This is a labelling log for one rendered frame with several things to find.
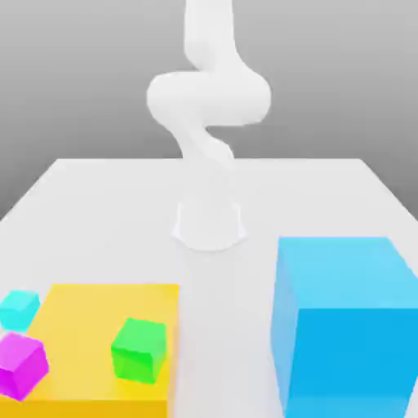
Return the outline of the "small green cube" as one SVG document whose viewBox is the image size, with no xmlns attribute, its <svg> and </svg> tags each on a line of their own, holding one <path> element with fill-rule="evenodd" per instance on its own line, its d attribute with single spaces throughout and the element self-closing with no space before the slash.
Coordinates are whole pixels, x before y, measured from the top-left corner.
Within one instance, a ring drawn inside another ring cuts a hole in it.
<svg viewBox="0 0 418 418">
<path fill-rule="evenodd" d="M 167 356 L 167 326 L 128 318 L 111 344 L 117 378 L 155 384 Z"/>
</svg>

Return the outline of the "small magenta cube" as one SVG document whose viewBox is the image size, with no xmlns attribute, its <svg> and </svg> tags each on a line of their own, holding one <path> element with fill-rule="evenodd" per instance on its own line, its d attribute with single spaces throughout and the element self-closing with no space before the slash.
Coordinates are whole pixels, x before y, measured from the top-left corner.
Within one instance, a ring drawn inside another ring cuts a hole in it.
<svg viewBox="0 0 418 418">
<path fill-rule="evenodd" d="M 44 344 L 15 332 L 0 340 L 0 394 L 23 401 L 49 372 Z"/>
</svg>

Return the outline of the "large yellow box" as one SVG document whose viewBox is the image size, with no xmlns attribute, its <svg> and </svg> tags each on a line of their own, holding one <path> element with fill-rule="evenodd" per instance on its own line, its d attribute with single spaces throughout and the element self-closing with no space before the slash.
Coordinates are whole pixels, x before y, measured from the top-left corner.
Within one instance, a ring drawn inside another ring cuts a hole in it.
<svg viewBox="0 0 418 418">
<path fill-rule="evenodd" d="M 179 324 L 176 284 L 54 284 L 29 328 L 49 373 L 22 402 L 0 395 L 0 418 L 174 418 Z M 128 318 L 167 327 L 155 384 L 119 379 L 111 344 Z"/>
</svg>

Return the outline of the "large blue box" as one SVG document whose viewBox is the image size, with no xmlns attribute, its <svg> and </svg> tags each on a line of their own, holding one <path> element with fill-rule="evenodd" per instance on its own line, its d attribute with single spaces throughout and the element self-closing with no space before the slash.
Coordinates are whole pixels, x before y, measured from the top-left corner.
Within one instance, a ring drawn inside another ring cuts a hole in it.
<svg viewBox="0 0 418 418">
<path fill-rule="evenodd" d="M 418 277 L 382 237 L 282 237 L 271 347 L 284 418 L 404 418 Z"/>
</svg>

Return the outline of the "small cyan cube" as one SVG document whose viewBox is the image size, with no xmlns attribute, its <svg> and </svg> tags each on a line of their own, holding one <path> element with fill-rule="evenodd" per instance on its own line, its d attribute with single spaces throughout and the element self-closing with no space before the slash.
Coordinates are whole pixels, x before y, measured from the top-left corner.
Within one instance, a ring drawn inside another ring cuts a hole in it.
<svg viewBox="0 0 418 418">
<path fill-rule="evenodd" d="M 6 331 L 25 332 L 40 307 L 39 294 L 13 290 L 0 302 L 0 325 Z"/>
</svg>

